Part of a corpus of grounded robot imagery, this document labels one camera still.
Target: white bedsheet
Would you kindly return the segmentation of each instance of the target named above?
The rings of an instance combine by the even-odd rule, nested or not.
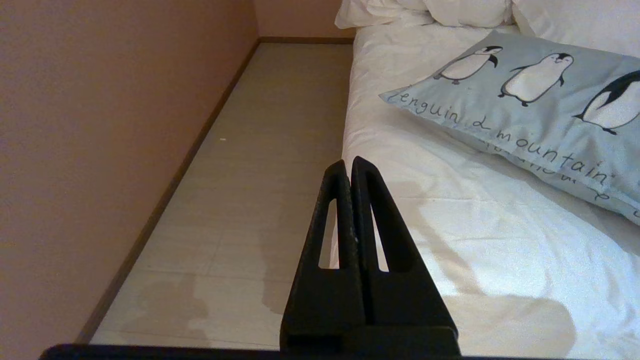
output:
[[[463,355],[640,358],[638,226],[378,98],[489,31],[361,29],[347,167],[359,155],[379,168],[458,326]],[[332,252],[336,266],[335,237]]]

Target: pillow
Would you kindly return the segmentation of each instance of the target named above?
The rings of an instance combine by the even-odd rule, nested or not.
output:
[[[640,59],[493,31],[380,97],[640,225]]]
[[[425,0],[431,15],[446,26],[495,28],[511,24],[510,0]]]
[[[335,25],[340,29],[395,21],[407,26],[434,22],[422,0],[342,0],[335,17]]]
[[[514,0],[525,35],[640,57],[638,0]]]

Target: white pillow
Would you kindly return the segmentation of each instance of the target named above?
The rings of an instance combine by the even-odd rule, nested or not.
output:
[[[640,0],[513,0],[520,31],[640,58]]]
[[[406,26],[431,24],[424,0],[342,0],[335,17],[340,29],[388,24],[399,21]]]
[[[425,0],[431,15],[446,26],[494,28],[511,24],[510,0]]]

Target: bedding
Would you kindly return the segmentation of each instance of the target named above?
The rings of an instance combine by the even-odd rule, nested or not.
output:
[[[640,225],[640,59],[494,31],[380,97]]]
[[[335,17],[339,29],[391,22],[418,26],[431,24],[434,20],[422,0],[342,0]]]
[[[463,355],[635,358],[637,226],[378,97],[441,69],[489,33],[439,24],[359,29],[346,166],[361,156],[379,168],[458,326]]]
[[[638,0],[514,0],[524,35],[640,58]]]
[[[511,0],[425,0],[427,9],[446,26],[494,28],[511,23]]]

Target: beige wall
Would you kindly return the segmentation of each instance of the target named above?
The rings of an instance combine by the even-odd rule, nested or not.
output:
[[[262,37],[346,37],[333,21],[340,0],[253,0]]]
[[[9,0],[0,19],[0,359],[36,359],[78,336],[257,26],[251,0]]]

